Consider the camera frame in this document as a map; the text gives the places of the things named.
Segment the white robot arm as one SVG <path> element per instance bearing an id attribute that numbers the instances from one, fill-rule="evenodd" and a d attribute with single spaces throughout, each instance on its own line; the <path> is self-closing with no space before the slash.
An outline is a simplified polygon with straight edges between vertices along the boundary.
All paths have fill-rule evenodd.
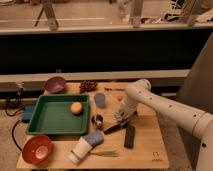
<path id="1" fill-rule="evenodd" d="M 131 116 L 138 104 L 149 106 L 162 115 L 169 117 L 178 126 L 201 140 L 196 171 L 213 171 L 213 114 L 185 105 L 151 92 L 151 83 L 140 79 L 124 89 L 125 96 L 120 111 Z"/>

